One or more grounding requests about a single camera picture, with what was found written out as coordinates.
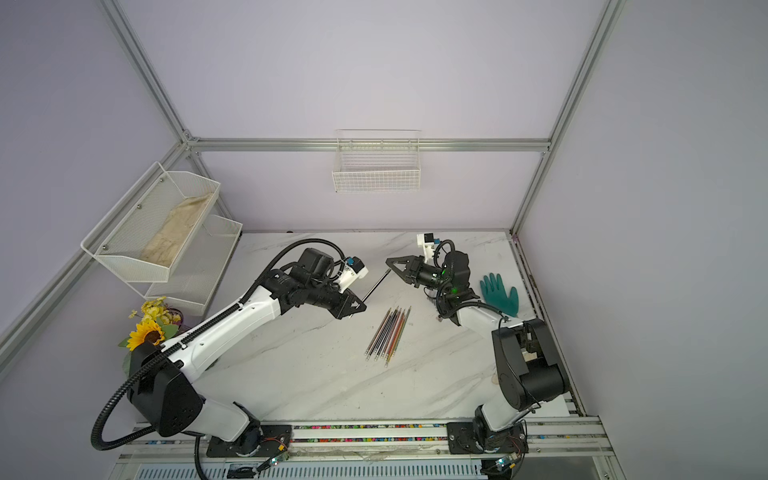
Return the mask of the thin dark pencil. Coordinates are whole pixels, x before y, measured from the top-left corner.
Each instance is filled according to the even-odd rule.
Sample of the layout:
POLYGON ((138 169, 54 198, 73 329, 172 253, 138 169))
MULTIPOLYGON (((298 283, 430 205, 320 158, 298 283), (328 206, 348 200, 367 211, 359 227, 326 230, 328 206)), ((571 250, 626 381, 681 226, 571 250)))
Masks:
POLYGON ((368 299, 380 287, 380 285, 386 280, 386 278, 389 276, 391 271, 392 271, 391 268, 387 268, 386 269, 386 271, 382 274, 382 276, 375 282, 375 284, 369 289, 369 291, 362 298, 362 302, 363 303, 367 303, 368 299))

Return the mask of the black pencil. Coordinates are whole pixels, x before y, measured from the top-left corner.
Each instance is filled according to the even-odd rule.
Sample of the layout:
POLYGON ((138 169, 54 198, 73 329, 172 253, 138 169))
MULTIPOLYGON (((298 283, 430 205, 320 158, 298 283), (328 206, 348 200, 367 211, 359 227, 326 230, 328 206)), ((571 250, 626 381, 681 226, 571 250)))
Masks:
POLYGON ((386 316, 382 320, 380 326, 378 327, 378 329, 377 329, 377 331, 376 331, 376 333, 374 335, 374 338, 371 341, 371 345, 369 346, 369 348, 367 350, 367 354, 366 354, 368 357, 370 357, 374 353, 375 348, 376 348, 376 346, 377 346, 377 344, 379 342, 379 339, 382 336, 382 334, 383 334, 383 332, 385 330, 385 327, 388 325, 392 315, 393 315, 393 309, 390 308, 386 312, 386 316))

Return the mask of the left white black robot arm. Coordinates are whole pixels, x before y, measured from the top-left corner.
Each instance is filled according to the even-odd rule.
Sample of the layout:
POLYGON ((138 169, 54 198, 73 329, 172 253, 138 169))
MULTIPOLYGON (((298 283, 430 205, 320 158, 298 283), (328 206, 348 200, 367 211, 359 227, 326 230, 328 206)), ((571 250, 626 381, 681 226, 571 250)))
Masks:
POLYGON ((205 396, 195 382, 241 339, 292 309, 312 305, 341 319, 365 310, 351 285, 368 270, 358 257, 335 261, 315 248, 282 270, 270 267, 234 304, 201 322, 166 346, 139 347, 130 370, 138 371, 162 353, 168 356, 127 390, 129 402, 162 437, 209 435, 238 456, 253 456, 265 440, 260 421, 237 401, 205 396))

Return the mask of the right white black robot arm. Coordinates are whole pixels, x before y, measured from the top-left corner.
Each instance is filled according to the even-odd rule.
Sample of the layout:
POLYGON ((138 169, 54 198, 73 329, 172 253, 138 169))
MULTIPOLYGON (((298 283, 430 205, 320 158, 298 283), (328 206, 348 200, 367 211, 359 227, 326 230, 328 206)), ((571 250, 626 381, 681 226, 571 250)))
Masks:
POLYGON ((449 448, 459 453, 522 454, 525 417, 570 389, 546 323, 523 320, 517 289, 497 273, 471 285, 469 256, 450 250, 442 261, 422 255, 390 257, 386 265, 405 283, 432 293, 437 318, 490 342, 499 394, 475 409, 469 422, 448 424, 449 448))

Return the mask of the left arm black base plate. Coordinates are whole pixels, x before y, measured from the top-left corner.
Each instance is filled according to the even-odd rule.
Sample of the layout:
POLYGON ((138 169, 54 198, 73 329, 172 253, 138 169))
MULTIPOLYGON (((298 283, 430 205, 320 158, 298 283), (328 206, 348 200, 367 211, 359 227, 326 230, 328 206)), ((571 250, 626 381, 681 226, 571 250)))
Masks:
POLYGON ((234 442, 213 437, 206 450, 209 458, 272 458, 285 452, 290 446, 293 427, 289 424, 262 424, 248 427, 234 442))

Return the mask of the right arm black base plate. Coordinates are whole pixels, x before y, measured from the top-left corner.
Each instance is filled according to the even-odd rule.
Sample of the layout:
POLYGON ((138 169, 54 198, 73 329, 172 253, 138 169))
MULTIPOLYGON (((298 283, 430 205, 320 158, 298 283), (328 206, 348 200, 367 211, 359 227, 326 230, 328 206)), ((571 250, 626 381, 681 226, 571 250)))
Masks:
POLYGON ((451 454, 522 454, 529 450, 522 423, 494 432, 474 422, 449 422, 446 430, 451 454))

